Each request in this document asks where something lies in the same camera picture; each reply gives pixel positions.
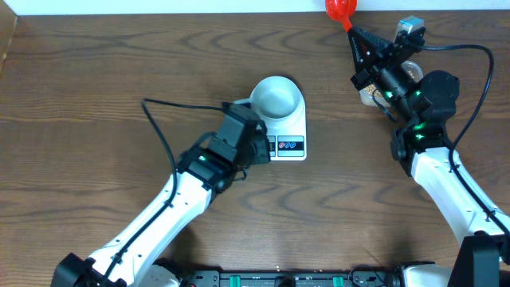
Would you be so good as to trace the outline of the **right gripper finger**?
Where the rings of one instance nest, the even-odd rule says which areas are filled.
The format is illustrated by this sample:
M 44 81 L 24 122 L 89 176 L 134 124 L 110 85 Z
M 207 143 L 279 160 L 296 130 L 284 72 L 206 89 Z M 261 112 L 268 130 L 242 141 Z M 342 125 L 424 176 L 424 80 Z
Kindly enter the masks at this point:
M 349 31 L 347 33 L 351 46 L 355 71 L 361 72 L 371 63 L 371 46 L 367 43 L 367 39 L 358 32 Z
M 353 28 L 354 43 L 364 49 L 382 50 L 392 46 L 394 43 L 374 33 L 368 32 L 358 26 Z

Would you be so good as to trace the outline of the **red measuring scoop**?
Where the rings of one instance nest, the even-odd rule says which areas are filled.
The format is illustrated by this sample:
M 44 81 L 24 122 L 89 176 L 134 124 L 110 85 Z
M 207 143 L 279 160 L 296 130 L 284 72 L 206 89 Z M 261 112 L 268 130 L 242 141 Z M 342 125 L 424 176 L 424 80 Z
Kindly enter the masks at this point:
M 340 22 L 345 31 L 352 27 L 350 16 L 355 12 L 357 0 L 325 0 L 325 10 L 328 17 Z

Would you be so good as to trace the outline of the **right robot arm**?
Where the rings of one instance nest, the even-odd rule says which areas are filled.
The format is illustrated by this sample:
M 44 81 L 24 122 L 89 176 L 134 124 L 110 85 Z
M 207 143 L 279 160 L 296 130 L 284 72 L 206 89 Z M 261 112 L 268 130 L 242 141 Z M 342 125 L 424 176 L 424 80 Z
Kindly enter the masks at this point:
M 424 28 L 401 30 L 388 41 L 356 26 L 347 31 L 356 89 L 374 85 L 405 121 L 391 135 L 395 161 L 432 198 L 460 249 L 453 268 L 433 262 L 403 264 L 389 286 L 507 286 L 500 264 L 509 263 L 509 217 L 481 189 L 461 162 L 446 122 L 456 113 L 457 77 L 442 70 L 416 81 L 402 67 L 425 50 Z

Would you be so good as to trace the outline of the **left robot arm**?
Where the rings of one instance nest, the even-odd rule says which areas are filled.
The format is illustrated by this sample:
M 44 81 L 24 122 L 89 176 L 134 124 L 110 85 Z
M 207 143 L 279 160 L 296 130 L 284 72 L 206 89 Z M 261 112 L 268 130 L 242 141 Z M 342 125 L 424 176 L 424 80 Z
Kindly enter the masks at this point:
M 68 254 L 53 286 L 137 286 L 159 255 L 217 195 L 269 162 L 264 121 L 243 104 L 226 103 L 217 132 L 208 132 L 179 159 L 155 199 L 113 240 L 85 259 Z

